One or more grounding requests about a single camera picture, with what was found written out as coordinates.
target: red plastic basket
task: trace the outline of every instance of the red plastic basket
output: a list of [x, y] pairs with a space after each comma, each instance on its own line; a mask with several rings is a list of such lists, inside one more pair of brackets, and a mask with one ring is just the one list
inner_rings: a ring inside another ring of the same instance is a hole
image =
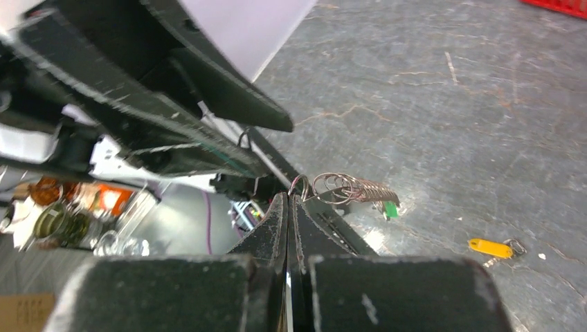
[[587, 19], [587, 0], [520, 0], [535, 6]]

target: metal spring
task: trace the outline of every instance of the metal spring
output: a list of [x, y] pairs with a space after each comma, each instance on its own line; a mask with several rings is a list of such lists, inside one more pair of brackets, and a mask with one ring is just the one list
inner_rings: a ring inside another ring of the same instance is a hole
[[[297, 176], [291, 183], [289, 194], [294, 190], [296, 183], [302, 180], [302, 200], [308, 199], [309, 189], [311, 188], [314, 196], [327, 204], [339, 205], [346, 204], [351, 201], [358, 203], [373, 202], [376, 205], [379, 202], [393, 202], [399, 207], [399, 198], [397, 194], [385, 186], [383, 183], [377, 183], [362, 178], [355, 178], [343, 173], [322, 173], [314, 178], [310, 186], [308, 177], [305, 175]], [[341, 201], [328, 201], [320, 197], [320, 194], [316, 190], [317, 182], [322, 181], [323, 185], [328, 191], [340, 189], [338, 192], [332, 192], [333, 196], [341, 199]]]

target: green tag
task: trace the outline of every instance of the green tag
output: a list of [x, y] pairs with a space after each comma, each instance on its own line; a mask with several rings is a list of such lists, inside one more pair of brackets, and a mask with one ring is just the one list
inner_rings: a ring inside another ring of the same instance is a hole
[[397, 218], [397, 208], [393, 202], [383, 202], [383, 209], [388, 218]]

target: yellow keychain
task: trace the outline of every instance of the yellow keychain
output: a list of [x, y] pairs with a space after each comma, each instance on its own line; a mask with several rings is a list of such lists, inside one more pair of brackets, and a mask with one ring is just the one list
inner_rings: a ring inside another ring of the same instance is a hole
[[514, 251], [503, 243], [491, 242], [483, 239], [470, 239], [471, 249], [499, 258], [512, 258]]

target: gray table surface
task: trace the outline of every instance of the gray table surface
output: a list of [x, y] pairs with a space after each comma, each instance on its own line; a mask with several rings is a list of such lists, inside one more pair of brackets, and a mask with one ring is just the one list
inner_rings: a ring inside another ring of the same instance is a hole
[[489, 269], [516, 331], [585, 331], [587, 21], [515, 0], [319, 1], [257, 83], [293, 114], [294, 133], [264, 133], [300, 172], [397, 190], [399, 218], [347, 218], [378, 252], [482, 263], [469, 239], [519, 239], [528, 254]]

